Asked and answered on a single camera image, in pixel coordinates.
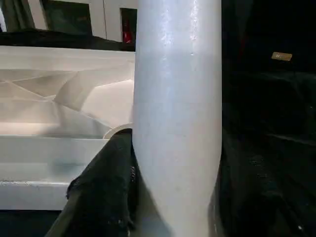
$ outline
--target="white panel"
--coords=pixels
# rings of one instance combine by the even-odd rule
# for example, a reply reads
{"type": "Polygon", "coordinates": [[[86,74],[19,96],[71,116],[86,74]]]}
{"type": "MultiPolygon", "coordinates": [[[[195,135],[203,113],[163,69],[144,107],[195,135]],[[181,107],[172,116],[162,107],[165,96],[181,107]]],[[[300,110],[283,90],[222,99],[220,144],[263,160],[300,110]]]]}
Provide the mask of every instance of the white panel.
{"type": "Polygon", "coordinates": [[[122,42],[120,8],[137,9],[138,0],[104,0],[107,39],[122,42]]]}
{"type": "Polygon", "coordinates": [[[28,0],[36,29],[48,30],[46,17],[41,0],[28,0]]]}

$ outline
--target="wrinkled fabric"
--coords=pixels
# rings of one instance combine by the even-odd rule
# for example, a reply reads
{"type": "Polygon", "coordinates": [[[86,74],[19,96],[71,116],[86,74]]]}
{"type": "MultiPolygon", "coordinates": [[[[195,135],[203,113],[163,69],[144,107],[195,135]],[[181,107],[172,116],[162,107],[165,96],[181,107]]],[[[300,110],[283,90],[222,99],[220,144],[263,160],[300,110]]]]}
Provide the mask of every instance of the wrinkled fabric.
{"type": "Polygon", "coordinates": [[[137,206],[131,132],[114,135],[68,187],[68,203],[46,237],[128,237],[137,206]]]}
{"type": "Polygon", "coordinates": [[[223,80],[227,236],[316,236],[315,75],[235,71],[223,80]]]}

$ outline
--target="black fabric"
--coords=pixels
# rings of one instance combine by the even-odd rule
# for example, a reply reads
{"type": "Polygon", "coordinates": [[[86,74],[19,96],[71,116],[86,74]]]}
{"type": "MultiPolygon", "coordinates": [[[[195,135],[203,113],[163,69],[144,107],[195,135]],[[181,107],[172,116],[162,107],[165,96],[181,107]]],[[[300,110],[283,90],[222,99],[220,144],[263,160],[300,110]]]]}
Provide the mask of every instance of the black fabric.
{"type": "Polygon", "coordinates": [[[254,0],[238,68],[316,73],[315,12],[314,0],[254,0]],[[291,62],[273,60],[273,52],[293,57],[291,62]]]}
{"type": "Polygon", "coordinates": [[[114,135],[67,191],[47,237],[128,237],[137,207],[138,168],[131,131],[114,135]]]}
{"type": "Polygon", "coordinates": [[[228,75],[219,194],[228,236],[316,236],[316,75],[228,75]]]}
{"type": "Polygon", "coordinates": [[[135,51],[135,46],[87,35],[28,29],[0,34],[0,45],[135,51]]]}

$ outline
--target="black cloth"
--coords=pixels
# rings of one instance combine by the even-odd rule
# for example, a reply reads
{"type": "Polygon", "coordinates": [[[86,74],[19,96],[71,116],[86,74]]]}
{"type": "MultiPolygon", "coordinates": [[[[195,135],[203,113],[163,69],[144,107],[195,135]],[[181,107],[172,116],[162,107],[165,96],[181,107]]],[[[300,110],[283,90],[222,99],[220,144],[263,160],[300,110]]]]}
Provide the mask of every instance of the black cloth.
{"type": "Polygon", "coordinates": [[[138,168],[131,132],[114,135],[67,191],[46,237],[128,237],[137,206],[138,168]]]}

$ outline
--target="dark fabric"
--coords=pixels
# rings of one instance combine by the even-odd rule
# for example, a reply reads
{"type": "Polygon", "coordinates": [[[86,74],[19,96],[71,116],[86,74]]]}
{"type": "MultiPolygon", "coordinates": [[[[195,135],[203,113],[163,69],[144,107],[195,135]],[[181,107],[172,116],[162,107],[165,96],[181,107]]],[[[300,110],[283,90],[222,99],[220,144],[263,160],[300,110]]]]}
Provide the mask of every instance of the dark fabric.
{"type": "Polygon", "coordinates": [[[131,131],[114,135],[70,184],[68,203],[46,236],[128,237],[137,205],[132,152],[131,131]]]}
{"type": "Polygon", "coordinates": [[[28,0],[1,0],[0,3],[8,32],[35,28],[28,0]]]}
{"type": "Polygon", "coordinates": [[[1,33],[0,45],[135,51],[135,46],[100,37],[76,36],[61,32],[34,29],[14,33],[1,33]]]}
{"type": "Polygon", "coordinates": [[[316,76],[223,78],[220,206],[229,237],[316,236],[316,76]]]}

